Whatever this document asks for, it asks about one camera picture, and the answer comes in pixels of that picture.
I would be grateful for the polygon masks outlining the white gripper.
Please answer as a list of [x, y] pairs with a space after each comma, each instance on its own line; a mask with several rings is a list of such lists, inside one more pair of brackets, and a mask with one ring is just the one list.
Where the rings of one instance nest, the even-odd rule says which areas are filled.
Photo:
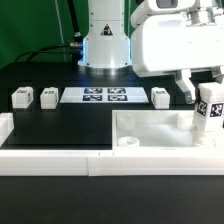
[[131, 15], [134, 72], [176, 72], [187, 104], [196, 101], [191, 71], [213, 69], [224, 83], [224, 8], [221, 0], [143, 0]]

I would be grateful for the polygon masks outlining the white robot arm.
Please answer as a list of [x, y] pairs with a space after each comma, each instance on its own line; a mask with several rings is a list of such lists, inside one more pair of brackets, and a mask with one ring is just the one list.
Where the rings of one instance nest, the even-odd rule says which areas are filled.
[[143, 0], [124, 33], [124, 0], [88, 0], [89, 32], [79, 65], [95, 74], [130, 66], [140, 77], [172, 74], [196, 101], [191, 74], [224, 80], [224, 7], [221, 0]]

